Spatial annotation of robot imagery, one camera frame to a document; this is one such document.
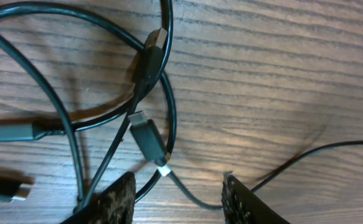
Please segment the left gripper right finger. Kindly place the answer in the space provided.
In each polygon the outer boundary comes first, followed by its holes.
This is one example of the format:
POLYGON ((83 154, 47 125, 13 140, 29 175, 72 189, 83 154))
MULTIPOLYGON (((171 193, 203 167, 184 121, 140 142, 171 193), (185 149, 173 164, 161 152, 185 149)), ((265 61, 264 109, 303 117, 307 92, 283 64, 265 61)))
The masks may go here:
POLYGON ((224 172, 222 206, 226 224, 290 224, 241 183, 224 172))

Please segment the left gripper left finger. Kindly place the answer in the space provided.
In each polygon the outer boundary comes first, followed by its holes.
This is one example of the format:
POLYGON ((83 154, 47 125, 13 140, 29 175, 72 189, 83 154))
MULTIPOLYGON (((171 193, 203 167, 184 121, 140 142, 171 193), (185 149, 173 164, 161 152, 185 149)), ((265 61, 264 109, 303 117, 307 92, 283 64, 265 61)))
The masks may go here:
POLYGON ((136 199, 136 180, 126 172, 85 208, 61 224, 132 224, 136 199))

